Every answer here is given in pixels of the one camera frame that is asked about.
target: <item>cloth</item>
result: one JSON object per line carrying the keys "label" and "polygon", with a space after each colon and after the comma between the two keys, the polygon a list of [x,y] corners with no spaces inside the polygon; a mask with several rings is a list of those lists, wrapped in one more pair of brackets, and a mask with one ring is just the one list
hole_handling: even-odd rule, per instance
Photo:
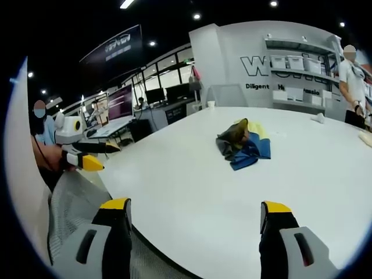
{"label": "cloth", "polygon": [[[260,123],[245,119],[232,125],[217,136],[216,144],[225,160],[230,161],[233,170],[239,170],[256,163],[259,159],[271,159],[270,139]],[[248,138],[241,141],[242,126],[248,131]]]}
{"label": "cloth", "polygon": [[[341,62],[339,66],[339,80],[348,84],[348,91],[353,99],[358,100],[360,105],[366,107],[366,86],[361,77],[357,77],[353,72],[353,63],[347,59]],[[354,112],[351,104],[348,104],[347,110]]]}
{"label": "cloth", "polygon": [[56,144],[54,139],[54,120],[53,117],[48,115],[44,121],[44,133],[36,134],[35,138],[39,142],[43,142],[45,145],[53,145]]}
{"label": "cloth", "polygon": [[358,128],[362,128],[362,129],[366,128],[366,125],[364,124],[364,118],[350,110],[346,111],[345,123],[356,126]]}

